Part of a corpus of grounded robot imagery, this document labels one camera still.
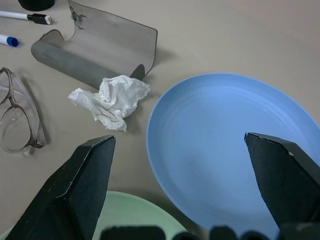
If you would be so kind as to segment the green plate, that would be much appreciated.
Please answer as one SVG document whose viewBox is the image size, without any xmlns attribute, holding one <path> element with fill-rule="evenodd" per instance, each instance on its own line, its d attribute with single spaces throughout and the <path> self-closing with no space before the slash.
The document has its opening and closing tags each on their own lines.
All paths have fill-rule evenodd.
<svg viewBox="0 0 320 240">
<path fill-rule="evenodd" d="M 163 230 L 167 240 L 186 231 L 173 216 L 154 203 L 118 191 L 106 193 L 92 240 L 99 240 L 101 232 L 112 226 L 157 226 Z"/>
</svg>

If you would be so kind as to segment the clear-framed glasses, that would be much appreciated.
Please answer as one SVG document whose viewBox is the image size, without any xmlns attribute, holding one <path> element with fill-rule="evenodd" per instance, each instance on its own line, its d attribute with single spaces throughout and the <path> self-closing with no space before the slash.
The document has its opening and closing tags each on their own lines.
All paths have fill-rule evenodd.
<svg viewBox="0 0 320 240">
<path fill-rule="evenodd" d="M 9 153 L 22 153 L 47 145 L 36 105 L 18 76 L 6 67 L 0 69 L 0 147 Z"/>
</svg>

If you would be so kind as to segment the black cup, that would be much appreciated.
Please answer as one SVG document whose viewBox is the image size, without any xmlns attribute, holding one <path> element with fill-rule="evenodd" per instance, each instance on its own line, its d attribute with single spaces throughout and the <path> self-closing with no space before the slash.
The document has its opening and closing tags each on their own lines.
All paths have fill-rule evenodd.
<svg viewBox="0 0 320 240">
<path fill-rule="evenodd" d="M 39 12 L 51 8 L 55 0 L 18 0 L 18 3 L 25 10 Z"/>
</svg>

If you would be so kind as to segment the white marker with blue cap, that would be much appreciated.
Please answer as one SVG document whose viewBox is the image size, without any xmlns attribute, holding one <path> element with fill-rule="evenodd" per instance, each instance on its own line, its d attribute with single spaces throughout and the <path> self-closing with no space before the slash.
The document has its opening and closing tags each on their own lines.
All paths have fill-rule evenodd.
<svg viewBox="0 0 320 240">
<path fill-rule="evenodd" d="M 0 34 L 0 44 L 16 48 L 20 43 L 15 37 Z"/>
</svg>

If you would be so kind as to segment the white marker with black cap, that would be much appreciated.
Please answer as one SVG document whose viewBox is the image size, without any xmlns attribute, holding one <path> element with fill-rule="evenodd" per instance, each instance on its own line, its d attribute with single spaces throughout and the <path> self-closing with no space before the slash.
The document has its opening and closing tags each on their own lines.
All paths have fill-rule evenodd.
<svg viewBox="0 0 320 240">
<path fill-rule="evenodd" d="M 28 20 L 32 21 L 35 24 L 41 25 L 52 25 L 53 20 L 51 16 L 39 13 L 33 14 L 24 14 L 24 13 L 17 13 L 17 12 L 10 12 L 10 11 L 1 11 L 0 10 L 0 17 L 3 18 L 12 18 L 12 19 L 19 19 L 19 20 Z"/>
</svg>

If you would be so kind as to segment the grey rectangular block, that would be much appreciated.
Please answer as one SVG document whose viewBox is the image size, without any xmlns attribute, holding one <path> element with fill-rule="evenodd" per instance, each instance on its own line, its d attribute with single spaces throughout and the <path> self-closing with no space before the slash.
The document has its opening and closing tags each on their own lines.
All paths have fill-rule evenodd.
<svg viewBox="0 0 320 240">
<path fill-rule="evenodd" d="M 99 89 L 103 78 L 142 80 L 152 69 L 158 30 L 121 16 L 68 2 L 74 34 L 52 29 L 31 46 L 40 63 Z"/>
</svg>

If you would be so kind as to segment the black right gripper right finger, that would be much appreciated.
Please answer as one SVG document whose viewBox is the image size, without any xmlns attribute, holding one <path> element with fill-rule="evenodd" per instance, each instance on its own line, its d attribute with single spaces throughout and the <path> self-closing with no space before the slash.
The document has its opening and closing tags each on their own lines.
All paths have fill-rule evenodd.
<svg viewBox="0 0 320 240">
<path fill-rule="evenodd" d="M 296 143 L 244 136 L 258 189 L 276 224 L 320 223 L 320 166 Z"/>
</svg>

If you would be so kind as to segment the white tissue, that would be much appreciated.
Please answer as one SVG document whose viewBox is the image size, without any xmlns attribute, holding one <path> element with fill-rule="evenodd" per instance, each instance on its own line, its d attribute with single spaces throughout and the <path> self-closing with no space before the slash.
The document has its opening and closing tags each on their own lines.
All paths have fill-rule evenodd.
<svg viewBox="0 0 320 240">
<path fill-rule="evenodd" d="M 120 75 L 113 78 L 103 78 L 96 93 L 77 88 L 68 98 L 76 106 L 88 109 L 94 120 L 99 121 L 108 130 L 127 131 L 125 118 L 130 116 L 150 92 L 150 85 Z"/>
</svg>

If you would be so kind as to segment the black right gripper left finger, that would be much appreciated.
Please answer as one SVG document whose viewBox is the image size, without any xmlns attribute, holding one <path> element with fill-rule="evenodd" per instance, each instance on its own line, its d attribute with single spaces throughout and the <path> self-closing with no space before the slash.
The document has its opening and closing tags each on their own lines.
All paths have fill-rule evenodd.
<svg viewBox="0 0 320 240">
<path fill-rule="evenodd" d="M 115 146 L 113 135 L 79 145 L 43 184 L 5 240 L 92 240 Z"/>
</svg>

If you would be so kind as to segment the blue plate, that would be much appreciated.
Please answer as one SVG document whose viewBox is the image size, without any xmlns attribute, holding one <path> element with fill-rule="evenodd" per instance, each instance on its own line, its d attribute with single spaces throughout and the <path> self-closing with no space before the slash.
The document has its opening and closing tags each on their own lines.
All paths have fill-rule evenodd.
<svg viewBox="0 0 320 240">
<path fill-rule="evenodd" d="M 320 126 L 311 115 L 279 89 L 235 73 L 200 74 L 169 89 L 148 121 L 148 159 L 162 190 L 196 224 L 276 240 L 247 132 L 294 142 L 320 165 Z"/>
</svg>

